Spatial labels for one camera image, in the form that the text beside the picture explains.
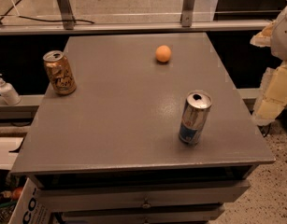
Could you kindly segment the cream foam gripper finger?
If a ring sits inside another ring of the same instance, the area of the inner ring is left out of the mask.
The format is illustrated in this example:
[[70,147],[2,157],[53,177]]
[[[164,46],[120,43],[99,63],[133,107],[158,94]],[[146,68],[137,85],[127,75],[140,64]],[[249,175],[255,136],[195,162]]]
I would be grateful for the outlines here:
[[276,69],[265,70],[259,96],[256,98],[252,121],[258,126],[273,122],[287,106],[287,62],[282,62]]
[[250,44],[256,47],[272,47],[275,21],[269,23],[261,32],[251,38]]

